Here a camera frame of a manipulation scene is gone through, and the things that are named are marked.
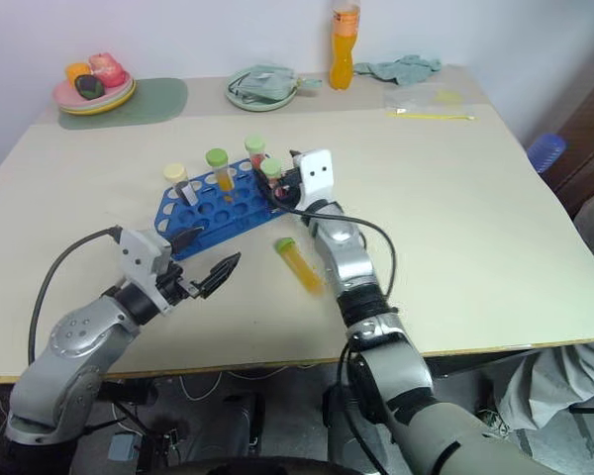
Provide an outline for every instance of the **blue test tube rack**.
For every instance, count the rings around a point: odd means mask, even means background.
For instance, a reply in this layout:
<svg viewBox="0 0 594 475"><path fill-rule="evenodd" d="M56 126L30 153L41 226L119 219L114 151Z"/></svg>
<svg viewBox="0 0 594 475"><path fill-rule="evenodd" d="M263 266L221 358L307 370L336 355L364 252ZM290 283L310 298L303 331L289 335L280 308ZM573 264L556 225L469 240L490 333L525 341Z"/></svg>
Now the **blue test tube rack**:
<svg viewBox="0 0 594 475"><path fill-rule="evenodd" d="M273 208L257 188L248 159L232 163L229 172L235 185L229 193L220 189L213 172L190 179L198 196L193 206L185 205L173 188L164 191L154 219L161 236L171 239L188 229L203 229L190 245L172 255L174 260L197 254L284 214Z"/></svg>

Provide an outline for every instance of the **light blue cloth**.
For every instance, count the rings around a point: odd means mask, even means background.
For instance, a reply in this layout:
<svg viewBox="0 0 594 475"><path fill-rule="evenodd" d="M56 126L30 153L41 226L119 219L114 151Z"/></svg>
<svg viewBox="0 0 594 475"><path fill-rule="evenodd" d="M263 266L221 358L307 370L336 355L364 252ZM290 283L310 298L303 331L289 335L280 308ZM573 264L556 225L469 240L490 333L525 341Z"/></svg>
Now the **light blue cloth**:
<svg viewBox="0 0 594 475"><path fill-rule="evenodd" d="M394 62L358 62L354 65L354 72L394 81L399 86L409 86L426 80L442 67L439 59L427 61L417 54L407 54Z"/></svg>

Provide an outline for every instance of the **green placemat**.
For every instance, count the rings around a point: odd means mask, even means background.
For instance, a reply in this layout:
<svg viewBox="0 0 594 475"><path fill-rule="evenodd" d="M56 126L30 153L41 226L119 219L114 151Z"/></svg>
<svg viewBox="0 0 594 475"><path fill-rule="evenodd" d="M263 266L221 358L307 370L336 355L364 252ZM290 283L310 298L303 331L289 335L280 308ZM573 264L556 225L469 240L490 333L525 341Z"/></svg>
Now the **green placemat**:
<svg viewBox="0 0 594 475"><path fill-rule="evenodd" d="M155 124L177 117L186 103L187 85L184 81L169 77L139 79L134 96L117 109L95 116L59 112L58 121L62 127L73 131Z"/></svg>

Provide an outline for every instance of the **green cap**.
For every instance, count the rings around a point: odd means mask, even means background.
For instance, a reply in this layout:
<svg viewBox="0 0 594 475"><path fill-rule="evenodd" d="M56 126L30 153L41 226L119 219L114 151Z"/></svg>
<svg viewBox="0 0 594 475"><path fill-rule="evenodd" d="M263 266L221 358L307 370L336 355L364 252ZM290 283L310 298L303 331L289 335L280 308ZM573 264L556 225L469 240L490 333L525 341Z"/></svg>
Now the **green cap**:
<svg viewBox="0 0 594 475"><path fill-rule="evenodd" d="M281 254L284 250L286 250L286 247L294 243L295 239L293 239L292 237L283 237L275 243L275 250Z"/></svg>
<svg viewBox="0 0 594 475"><path fill-rule="evenodd" d="M207 159L207 163L215 167L225 166L229 161L227 153L221 148L212 148L205 154L205 158Z"/></svg>
<svg viewBox="0 0 594 475"><path fill-rule="evenodd" d="M281 163L277 158L268 156L259 166L266 178L279 178L281 176Z"/></svg>
<svg viewBox="0 0 594 475"><path fill-rule="evenodd" d="M266 148L266 142L261 136L248 136L245 139L245 148L248 153L262 153Z"/></svg>

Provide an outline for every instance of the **bottle cap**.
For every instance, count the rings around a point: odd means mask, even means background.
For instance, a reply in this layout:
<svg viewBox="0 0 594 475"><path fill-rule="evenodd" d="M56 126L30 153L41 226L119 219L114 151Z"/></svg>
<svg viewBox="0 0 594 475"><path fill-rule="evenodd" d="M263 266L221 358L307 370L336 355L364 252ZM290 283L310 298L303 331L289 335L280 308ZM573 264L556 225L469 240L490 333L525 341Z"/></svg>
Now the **bottle cap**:
<svg viewBox="0 0 594 475"><path fill-rule="evenodd" d="M182 163L169 163L162 169L162 174L169 183L180 183L187 180L187 170Z"/></svg>
<svg viewBox="0 0 594 475"><path fill-rule="evenodd" d="M266 175L266 178L280 178L281 177L281 163L277 158L268 156L259 166L261 171Z"/></svg>
<svg viewBox="0 0 594 475"><path fill-rule="evenodd" d="M225 166L229 161L227 153L221 148L212 148L209 150L205 154L205 159L207 163L214 167Z"/></svg>
<svg viewBox="0 0 594 475"><path fill-rule="evenodd" d="M292 237L283 237L282 239L280 239L278 242L275 243L275 250L281 254L284 250L286 250L286 248L290 244L294 244L294 243L295 243L295 239L293 239Z"/></svg>
<svg viewBox="0 0 594 475"><path fill-rule="evenodd" d="M248 136L245 139L245 148L248 153L263 153L266 143L261 136Z"/></svg>

